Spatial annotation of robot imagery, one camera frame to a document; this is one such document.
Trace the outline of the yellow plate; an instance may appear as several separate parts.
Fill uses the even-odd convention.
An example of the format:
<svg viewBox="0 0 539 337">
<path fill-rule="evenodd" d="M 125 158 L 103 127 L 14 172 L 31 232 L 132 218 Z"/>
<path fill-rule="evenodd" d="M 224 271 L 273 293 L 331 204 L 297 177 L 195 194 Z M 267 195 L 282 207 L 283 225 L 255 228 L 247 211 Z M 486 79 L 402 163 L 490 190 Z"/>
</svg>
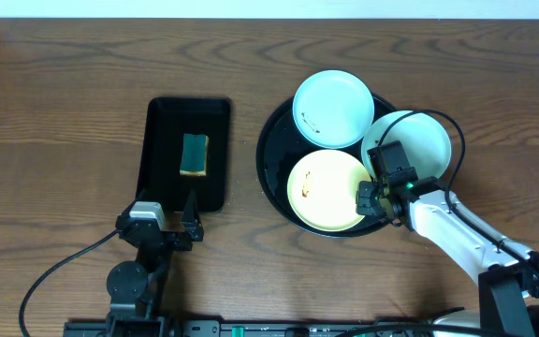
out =
<svg viewBox="0 0 539 337">
<path fill-rule="evenodd" d="M 352 155 L 339 150 L 318 150 L 302 157 L 292 168 L 286 193 L 296 216 L 313 229 L 338 232 L 359 224 L 357 191 L 372 177 Z"/>
</svg>

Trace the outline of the green yellow sponge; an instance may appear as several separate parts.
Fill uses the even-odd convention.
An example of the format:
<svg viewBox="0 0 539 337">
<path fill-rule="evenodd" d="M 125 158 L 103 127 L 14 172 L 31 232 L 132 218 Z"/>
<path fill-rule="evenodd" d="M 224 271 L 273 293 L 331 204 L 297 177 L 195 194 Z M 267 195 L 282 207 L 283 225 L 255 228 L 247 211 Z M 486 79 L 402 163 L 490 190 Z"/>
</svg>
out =
<svg viewBox="0 0 539 337">
<path fill-rule="evenodd" d="M 206 176 L 209 138 L 204 134 L 184 134 L 182 139 L 182 176 Z"/>
</svg>

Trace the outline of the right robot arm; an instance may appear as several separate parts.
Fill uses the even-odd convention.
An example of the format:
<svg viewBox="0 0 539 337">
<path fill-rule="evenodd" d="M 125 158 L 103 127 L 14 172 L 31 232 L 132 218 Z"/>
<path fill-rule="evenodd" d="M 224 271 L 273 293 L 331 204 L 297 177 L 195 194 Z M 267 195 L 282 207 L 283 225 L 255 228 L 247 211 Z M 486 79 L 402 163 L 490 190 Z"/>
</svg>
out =
<svg viewBox="0 0 539 337">
<path fill-rule="evenodd" d="M 516 336 L 539 336 L 539 252 L 515 242 L 465 207 L 434 177 L 413 169 L 362 181 L 357 211 L 395 220 L 440 247 L 477 284 L 479 313 L 448 314 L 440 325 Z"/>
</svg>

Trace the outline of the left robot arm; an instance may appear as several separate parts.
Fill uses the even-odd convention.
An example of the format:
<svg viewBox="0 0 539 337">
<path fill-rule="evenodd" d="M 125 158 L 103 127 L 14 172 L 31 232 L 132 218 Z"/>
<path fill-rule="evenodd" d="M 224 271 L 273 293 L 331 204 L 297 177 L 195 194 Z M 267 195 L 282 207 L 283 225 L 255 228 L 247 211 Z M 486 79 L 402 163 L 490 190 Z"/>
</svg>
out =
<svg viewBox="0 0 539 337">
<path fill-rule="evenodd" d="M 107 278 L 110 309 L 107 336 L 176 336 L 180 324 L 160 313 L 172 254 L 190 251 L 204 230 L 197 195 L 190 191 L 182 211 L 182 231 L 165 231 L 158 202 L 135 200 L 116 220 L 119 237 L 137 249 L 137 257 L 116 265 Z"/>
</svg>

